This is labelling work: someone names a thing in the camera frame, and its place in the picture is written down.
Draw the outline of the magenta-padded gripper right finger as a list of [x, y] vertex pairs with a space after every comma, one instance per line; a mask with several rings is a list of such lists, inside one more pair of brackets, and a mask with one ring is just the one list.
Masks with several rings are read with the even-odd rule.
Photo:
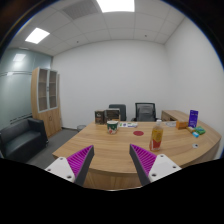
[[129, 154], [142, 186], [180, 170], [180, 167], [165, 154], [155, 155], [134, 144], [130, 145]]

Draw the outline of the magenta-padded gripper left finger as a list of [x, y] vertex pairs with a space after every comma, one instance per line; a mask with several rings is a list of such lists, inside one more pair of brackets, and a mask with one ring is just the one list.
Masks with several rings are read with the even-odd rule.
[[46, 171], [82, 186], [93, 157], [94, 146], [90, 145], [67, 158], [57, 158], [46, 168]]

